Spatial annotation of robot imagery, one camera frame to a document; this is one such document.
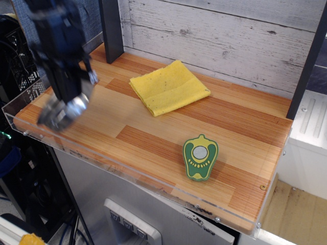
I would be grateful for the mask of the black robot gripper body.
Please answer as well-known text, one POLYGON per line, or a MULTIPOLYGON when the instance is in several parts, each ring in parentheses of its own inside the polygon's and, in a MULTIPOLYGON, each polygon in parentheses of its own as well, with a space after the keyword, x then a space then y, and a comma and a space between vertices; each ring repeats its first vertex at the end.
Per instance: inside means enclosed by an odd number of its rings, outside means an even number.
POLYGON ((70 102, 82 92, 82 81, 98 81, 85 52, 81 17, 74 1, 27 1, 39 41, 35 61, 45 70, 58 100, 70 102))

